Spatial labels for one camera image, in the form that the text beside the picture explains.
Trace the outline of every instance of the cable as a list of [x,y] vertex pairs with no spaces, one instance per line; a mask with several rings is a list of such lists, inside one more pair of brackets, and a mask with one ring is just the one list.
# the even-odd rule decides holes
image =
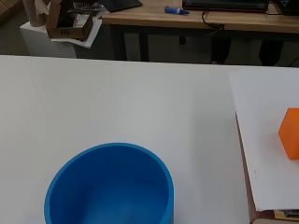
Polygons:
[[299,57],[295,58],[295,59],[288,65],[288,67],[292,67],[292,66],[295,64],[295,62],[297,62],[298,60],[299,60]]
[[218,31],[222,31],[224,30],[224,27],[225,25],[224,24],[220,24],[220,23],[212,23],[212,22],[206,22],[205,20],[205,11],[202,13],[202,20],[203,20],[203,23],[207,26],[209,26],[210,28],[213,28],[213,29],[217,29],[216,31],[213,31],[212,33],[208,34],[208,35],[214,35],[216,34]]
[[264,14],[269,15],[269,16],[282,15],[282,14],[280,14],[280,13],[267,13],[267,12],[265,12]]

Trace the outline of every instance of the blue pen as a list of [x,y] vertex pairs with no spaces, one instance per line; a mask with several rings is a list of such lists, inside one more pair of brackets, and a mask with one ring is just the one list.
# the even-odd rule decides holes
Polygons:
[[172,14],[179,14],[179,15],[188,15],[189,11],[181,9],[179,7],[165,7],[166,13],[172,13]]

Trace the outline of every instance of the white sheet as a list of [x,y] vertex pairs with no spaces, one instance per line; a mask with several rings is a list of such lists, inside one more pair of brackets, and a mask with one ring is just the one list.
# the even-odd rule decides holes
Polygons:
[[299,106],[298,70],[238,71],[231,84],[256,209],[298,209],[299,161],[278,136],[287,108]]

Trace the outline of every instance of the floor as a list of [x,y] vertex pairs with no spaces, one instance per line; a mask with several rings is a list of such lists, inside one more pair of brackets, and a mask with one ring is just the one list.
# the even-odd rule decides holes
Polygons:
[[[27,22],[24,10],[0,27],[0,54],[3,55],[29,55],[22,40],[20,26]],[[101,41],[96,48],[99,49],[97,57],[91,55],[87,49],[81,49],[79,58],[96,58],[113,60],[113,51],[108,26],[102,26]],[[137,35],[127,35],[126,48],[129,61],[140,61]],[[258,54],[261,41],[233,40],[227,64],[261,65]],[[287,66],[294,58],[299,56],[299,43],[285,43],[278,66]],[[187,37],[186,45],[178,43],[178,36],[149,36],[149,60],[157,63],[209,63],[209,39]]]

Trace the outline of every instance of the orange cube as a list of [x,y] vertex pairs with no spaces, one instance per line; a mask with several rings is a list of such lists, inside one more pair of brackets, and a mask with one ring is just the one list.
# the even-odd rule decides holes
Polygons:
[[299,160],[299,108],[287,110],[278,134],[289,159]]

